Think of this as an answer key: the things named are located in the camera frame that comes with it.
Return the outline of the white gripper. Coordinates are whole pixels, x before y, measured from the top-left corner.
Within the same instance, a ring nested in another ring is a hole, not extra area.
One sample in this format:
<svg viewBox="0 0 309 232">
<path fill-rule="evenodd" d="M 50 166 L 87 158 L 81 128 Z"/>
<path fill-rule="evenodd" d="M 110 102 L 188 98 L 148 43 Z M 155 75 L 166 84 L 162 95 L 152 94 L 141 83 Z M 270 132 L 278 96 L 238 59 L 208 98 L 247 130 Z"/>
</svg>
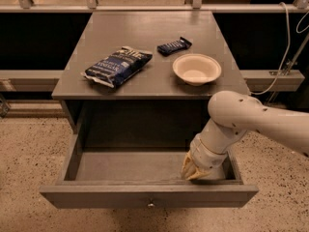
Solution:
<svg viewBox="0 0 309 232">
<path fill-rule="evenodd" d="M 181 176 L 191 181 L 209 176 L 227 158 L 227 153 L 212 152 L 197 134 L 190 144 L 190 150 L 185 154 Z"/>
</svg>

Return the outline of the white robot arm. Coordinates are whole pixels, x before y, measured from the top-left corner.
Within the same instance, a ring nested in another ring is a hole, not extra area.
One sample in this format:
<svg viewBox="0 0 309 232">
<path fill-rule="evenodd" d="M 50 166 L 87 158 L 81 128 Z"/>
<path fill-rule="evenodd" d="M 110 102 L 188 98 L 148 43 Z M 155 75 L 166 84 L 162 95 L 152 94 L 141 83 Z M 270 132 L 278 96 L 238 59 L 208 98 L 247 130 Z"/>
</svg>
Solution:
<svg viewBox="0 0 309 232">
<path fill-rule="evenodd" d="M 210 119 L 190 143 L 182 177 L 204 178 L 220 167 L 227 149 L 248 131 L 255 131 L 301 154 L 309 154 L 309 114 L 263 105 L 233 91 L 214 94 L 208 103 Z"/>
</svg>

